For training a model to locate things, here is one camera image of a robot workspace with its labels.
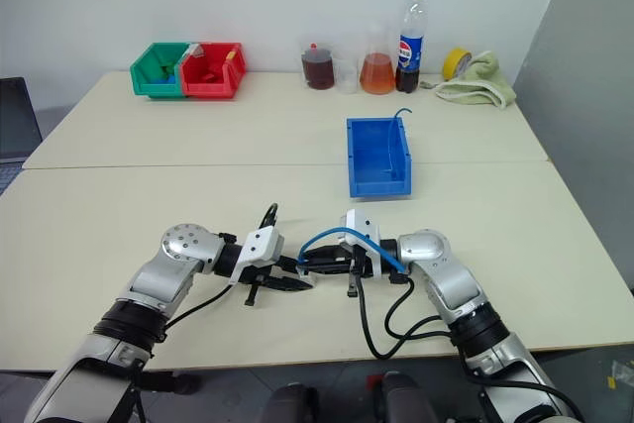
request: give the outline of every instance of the green plastic bin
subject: green plastic bin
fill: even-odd
[[[130,66],[135,94],[151,98],[184,98],[179,65],[189,43],[151,44]],[[173,73],[174,82],[167,83]]]

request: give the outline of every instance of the tape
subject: tape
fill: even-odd
[[[465,71],[471,60],[472,54],[470,52],[463,49],[451,50],[445,58],[445,64],[443,64],[445,81],[449,81]]]

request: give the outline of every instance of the blue plastic bin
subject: blue plastic bin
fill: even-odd
[[[348,119],[351,197],[409,195],[412,157],[400,118]]]

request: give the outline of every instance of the pepsi bottle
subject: pepsi bottle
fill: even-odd
[[[411,93],[418,87],[425,21],[423,0],[409,0],[400,31],[398,66],[395,76],[398,91]]]

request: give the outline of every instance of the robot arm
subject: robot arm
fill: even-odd
[[[398,245],[401,263],[423,270],[427,294],[449,327],[452,343],[468,371],[491,382],[479,393],[489,421],[531,422],[569,416],[567,405],[549,392],[494,386],[501,380],[553,384],[517,335],[506,329],[479,283],[452,253],[447,238],[426,229],[399,237]]]
[[[406,268],[415,265],[422,269],[427,294],[449,327],[452,343],[464,361],[467,379],[482,386],[478,396],[488,421],[531,423],[549,421],[546,418],[568,418],[570,408],[557,393],[570,400],[552,388],[548,376],[519,338],[506,329],[479,283],[452,253],[445,236],[426,229],[398,240],[379,242],[378,227],[359,210],[348,211],[343,224],[380,243]],[[350,253],[353,247],[361,247],[365,253],[355,257]],[[376,259],[371,259],[373,252],[364,240],[345,233],[339,246],[306,252],[298,271],[300,274],[349,272],[348,295],[356,297],[354,261],[363,260],[354,271],[360,276],[378,278],[389,270],[388,263],[381,260],[378,266]],[[391,282],[403,282],[402,277],[394,269],[390,271]]]
[[[160,248],[133,276],[110,310],[86,336],[64,367],[43,388],[25,422],[127,422],[138,401],[136,380],[165,338],[167,321],[201,272],[252,284],[253,305],[259,285],[282,290],[309,288],[302,281],[269,276],[280,256],[283,238],[268,225],[249,234],[247,246],[235,237],[216,235],[195,224],[167,230]],[[296,262],[288,264],[294,269]]]

